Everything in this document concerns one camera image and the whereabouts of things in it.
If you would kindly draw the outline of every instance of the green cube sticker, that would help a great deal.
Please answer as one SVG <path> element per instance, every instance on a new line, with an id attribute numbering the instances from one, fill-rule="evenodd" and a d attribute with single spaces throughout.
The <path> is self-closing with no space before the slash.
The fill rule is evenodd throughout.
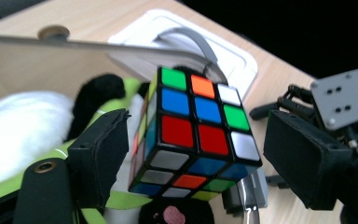
<path id="1" fill-rule="evenodd" d="M 181 71 L 163 67 L 161 68 L 161 81 L 164 85 L 177 90 L 186 90 L 186 76 Z"/>
<path id="2" fill-rule="evenodd" d="M 155 76 L 153 77 L 153 80 L 149 84 L 149 90 L 147 92 L 149 101 L 152 98 L 152 96 L 154 95 L 156 88 L 157 88 L 157 74 L 155 74 Z"/>
<path id="3" fill-rule="evenodd" d="M 229 127 L 249 131 L 249 122 L 243 109 L 225 105 L 224 110 Z"/>
<path id="4" fill-rule="evenodd" d="M 139 128 L 138 128 L 138 145 L 141 144 L 141 141 L 144 139 L 145 137 L 145 132 L 146 132 L 146 115 L 144 115 L 141 119 L 141 122 L 139 123 Z"/>
<path id="5" fill-rule="evenodd" d="M 199 192 L 195 193 L 191 198 L 199 199 L 199 200 L 203 200 L 203 201 L 209 201 L 212 198 L 216 197 L 217 195 L 219 195 L 219 193 L 208 192 L 208 191 L 199 191 Z"/>
<path id="6" fill-rule="evenodd" d="M 229 189 L 231 186 L 235 185 L 234 181 L 215 179 L 211 181 L 204 189 L 223 192 L 226 189 Z"/>

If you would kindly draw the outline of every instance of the rubik's cube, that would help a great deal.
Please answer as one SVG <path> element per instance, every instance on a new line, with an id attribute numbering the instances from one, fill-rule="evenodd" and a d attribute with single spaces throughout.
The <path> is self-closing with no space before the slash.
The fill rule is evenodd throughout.
<path id="1" fill-rule="evenodd" d="M 160 67 L 134 139 L 129 192 L 209 201 L 262 165 L 236 89 Z"/>

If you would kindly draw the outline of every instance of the white outlet cover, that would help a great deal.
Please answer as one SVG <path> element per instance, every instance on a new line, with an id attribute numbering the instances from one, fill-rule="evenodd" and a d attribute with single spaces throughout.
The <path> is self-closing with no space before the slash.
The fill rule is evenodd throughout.
<path id="1" fill-rule="evenodd" d="M 218 66 L 227 77 L 228 85 L 236 88 L 243 100 L 257 74 L 255 58 L 247 51 L 169 11 L 162 9 L 147 11 L 129 26 L 110 36 L 108 43 L 157 49 L 177 49 L 203 56 L 197 44 L 185 35 L 172 35 L 169 40 L 167 38 L 157 39 L 159 34 L 175 27 L 192 29 L 204 36 L 217 57 Z"/>

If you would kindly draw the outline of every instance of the bolt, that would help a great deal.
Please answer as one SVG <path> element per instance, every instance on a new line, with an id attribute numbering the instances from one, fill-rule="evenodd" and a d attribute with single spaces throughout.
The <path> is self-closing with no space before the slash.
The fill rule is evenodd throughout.
<path id="1" fill-rule="evenodd" d="M 329 119 L 327 121 L 327 126 L 329 127 L 333 127 L 336 124 L 336 120 L 335 119 Z"/>
<path id="2" fill-rule="evenodd" d="M 310 83 L 310 87 L 313 88 L 313 89 L 318 88 L 318 82 L 313 81 L 312 83 Z"/>
<path id="3" fill-rule="evenodd" d="M 357 148 L 358 147 L 358 144 L 357 144 L 357 141 L 356 140 L 351 140 L 349 143 L 348 143 L 349 147 L 350 148 Z"/>

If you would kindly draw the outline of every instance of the metal bracket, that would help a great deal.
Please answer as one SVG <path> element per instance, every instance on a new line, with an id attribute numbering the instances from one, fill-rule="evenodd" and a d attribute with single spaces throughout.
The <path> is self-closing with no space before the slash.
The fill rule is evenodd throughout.
<path id="1" fill-rule="evenodd" d="M 318 79 L 310 90 L 327 130 L 358 121 L 358 69 Z"/>

